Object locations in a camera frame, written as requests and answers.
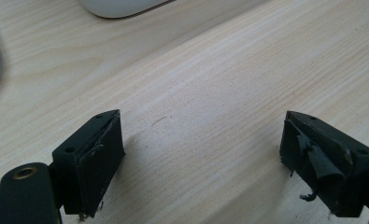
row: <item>wood grain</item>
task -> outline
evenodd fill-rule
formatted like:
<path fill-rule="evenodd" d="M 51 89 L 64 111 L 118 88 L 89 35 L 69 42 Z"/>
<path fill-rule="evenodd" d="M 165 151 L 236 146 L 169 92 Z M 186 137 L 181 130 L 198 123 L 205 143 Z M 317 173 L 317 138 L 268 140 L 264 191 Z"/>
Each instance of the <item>wood grain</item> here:
<path fill-rule="evenodd" d="M 0 0 L 0 48 L 0 178 L 121 110 L 127 156 L 87 223 L 368 221 L 301 201 L 278 147 L 287 110 L 369 146 L 369 0 L 178 0 L 128 20 Z"/>

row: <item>white device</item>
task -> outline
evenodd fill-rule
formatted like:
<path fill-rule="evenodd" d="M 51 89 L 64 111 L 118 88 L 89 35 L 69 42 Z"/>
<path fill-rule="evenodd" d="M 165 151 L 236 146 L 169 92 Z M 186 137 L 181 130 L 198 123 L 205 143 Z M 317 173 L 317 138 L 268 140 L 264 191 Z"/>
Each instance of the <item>white device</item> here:
<path fill-rule="evenodd" d="M 158 6 L 168 0 L 79 0 L 91 13 L 105 18 L 121 18 Z"/>

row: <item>wooden surface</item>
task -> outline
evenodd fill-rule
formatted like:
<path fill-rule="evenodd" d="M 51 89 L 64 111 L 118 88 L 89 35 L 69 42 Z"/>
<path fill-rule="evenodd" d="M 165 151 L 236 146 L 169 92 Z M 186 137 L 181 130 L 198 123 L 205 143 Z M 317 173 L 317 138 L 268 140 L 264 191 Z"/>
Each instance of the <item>wooden surface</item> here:
<path fill-rule="evenodd" d="M 368 221 L 300 200 L 278 148 L 287 110 L 369 146 L 369 0 L 177 0 L 128 20 L 0 0 L 0 47 L 0 178 L 121 110 L 127 156 L 87 223 Z"/>

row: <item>white rounded object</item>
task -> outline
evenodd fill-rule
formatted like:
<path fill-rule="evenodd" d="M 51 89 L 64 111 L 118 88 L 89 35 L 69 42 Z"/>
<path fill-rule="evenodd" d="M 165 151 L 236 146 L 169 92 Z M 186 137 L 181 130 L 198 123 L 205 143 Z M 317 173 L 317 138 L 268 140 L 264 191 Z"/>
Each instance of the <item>white rounded object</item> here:
<path fill-rule="evenodd" d="M 105 18 L 134 15 L 168 0 L 79 0 L 91 13 Z"/>

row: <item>white object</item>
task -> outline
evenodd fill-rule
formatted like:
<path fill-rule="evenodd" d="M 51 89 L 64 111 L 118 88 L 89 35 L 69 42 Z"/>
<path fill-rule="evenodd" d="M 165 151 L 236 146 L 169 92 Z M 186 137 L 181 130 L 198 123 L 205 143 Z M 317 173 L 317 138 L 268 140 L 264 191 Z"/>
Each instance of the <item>white object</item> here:
<path fill-rule="evenodd" d="M 134 15 L 168 0 L 79 0 L 91 13 L 105 18 Z"/>

